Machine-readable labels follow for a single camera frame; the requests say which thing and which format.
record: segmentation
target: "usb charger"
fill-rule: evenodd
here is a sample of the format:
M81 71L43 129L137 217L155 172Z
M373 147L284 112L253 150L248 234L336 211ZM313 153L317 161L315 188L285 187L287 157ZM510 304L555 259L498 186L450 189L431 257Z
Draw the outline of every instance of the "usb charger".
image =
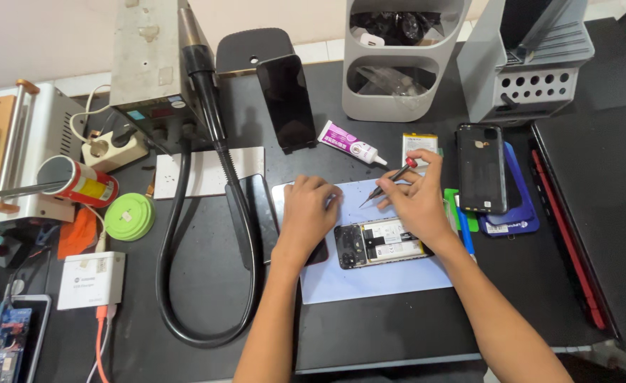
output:
M58 310L120 303L125 261L117 251L66 257Z

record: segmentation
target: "orange cloth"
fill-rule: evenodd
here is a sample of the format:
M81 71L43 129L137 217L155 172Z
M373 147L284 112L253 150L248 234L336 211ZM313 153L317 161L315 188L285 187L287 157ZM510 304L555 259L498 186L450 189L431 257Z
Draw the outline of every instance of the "orange cloth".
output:
M60 229L58 259L81 254L83 250L93 246L97 240L96 226L96 215L82 207L76 220L62 225Z

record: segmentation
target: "power strip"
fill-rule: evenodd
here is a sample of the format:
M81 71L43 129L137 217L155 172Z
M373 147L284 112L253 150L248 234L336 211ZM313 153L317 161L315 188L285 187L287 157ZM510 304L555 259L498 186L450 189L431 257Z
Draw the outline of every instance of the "power strip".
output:
M112 135L113 132L106 133L93 140L93 145L82 145L84 164L108 173L147 154L147 146L141 132L134 133L129 142L121 148L112 144Z

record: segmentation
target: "orange cable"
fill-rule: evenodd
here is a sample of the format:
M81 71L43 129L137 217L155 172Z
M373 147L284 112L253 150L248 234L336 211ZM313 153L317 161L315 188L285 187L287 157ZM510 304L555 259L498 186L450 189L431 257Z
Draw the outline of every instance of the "orange cable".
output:
M105 377L105 371L103 370L103 360L100 355L101 337L103 336L103 320L107 314L107 306L98 306L96 309L96 318L98 319L98 337L96 338L96 362L98 363L98 374L101 377L103 383L110 383Z

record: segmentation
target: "black work table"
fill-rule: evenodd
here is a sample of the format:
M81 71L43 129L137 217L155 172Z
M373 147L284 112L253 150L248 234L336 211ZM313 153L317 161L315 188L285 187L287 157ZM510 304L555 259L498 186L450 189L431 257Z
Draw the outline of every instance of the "black work table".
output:
M588 22L597 56L579 77L579 95L610 76L610 66L625 44L613 19ZM442 187L458 186L454 130L468 121L454 62L455 48L429 112L414 123L352 121L341 102L342 62L306 65L305 73L316 125L329 119L379 149L392 168L402 164L404 132L434 133L445 163ZM289 182L297 174L319 174L330 183L378 178L386 170L319 144L285 155L275 140L256 76L221 83L223 115L231 148L264 146L268 187ZM580 112L593 101L576 100ZM534 189L528 155L529 129L505 128L504 138L516 151L526 183ZM113 172L121 194L144 193L155 165L150 155ZM537 194L536 233L492 239L474 233L480 268L547 343L564 350L606 339L585 319L574 296L564 256L542 214ZM167 331L155 299L155 267L171 200L155 201L156 221L145 237L131 243L111 240L110 249L127 253L124 297L119 307L108 358L114 382L197 382L229 378L240 357L246 334L216 350L197 350ZM248 271L241 264L226 198L186 199L181 215L178 252L172 267L171 294L181 321L204 333L223 331L239 320L246 302ZM46 291L58 298L62 263L51 260ZM297 323L296 370L324 371L418 362L476 359L478 348L462 304L452 288L377 296L367 299L304 305ZM95 309L51 313L37 382L82 382L94 360Z

